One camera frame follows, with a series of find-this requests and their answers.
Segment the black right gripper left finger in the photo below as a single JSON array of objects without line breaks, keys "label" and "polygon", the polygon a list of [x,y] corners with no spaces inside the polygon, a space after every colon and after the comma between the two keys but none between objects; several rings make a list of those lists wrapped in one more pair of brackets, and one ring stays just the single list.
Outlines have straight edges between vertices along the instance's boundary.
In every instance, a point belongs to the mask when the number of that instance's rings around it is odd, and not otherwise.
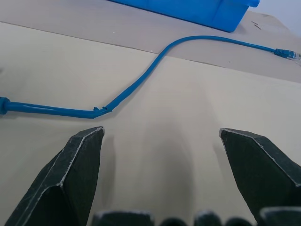
[{"label": "black right gripper left finger", "polygon": [[6,221],[7,226],[85,226],[100,168],[103,127],[70,137],[47,163]]}]

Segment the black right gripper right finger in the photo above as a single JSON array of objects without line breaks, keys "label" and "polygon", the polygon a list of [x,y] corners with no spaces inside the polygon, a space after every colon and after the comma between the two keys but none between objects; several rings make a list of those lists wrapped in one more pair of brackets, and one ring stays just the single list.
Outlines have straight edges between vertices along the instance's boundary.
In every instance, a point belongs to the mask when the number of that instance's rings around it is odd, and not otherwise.
[{"label": "black right gripper right finger", "polygon": [[301,167],[268,138],[220,129],[235,182],[259,226],[301,224]]}]

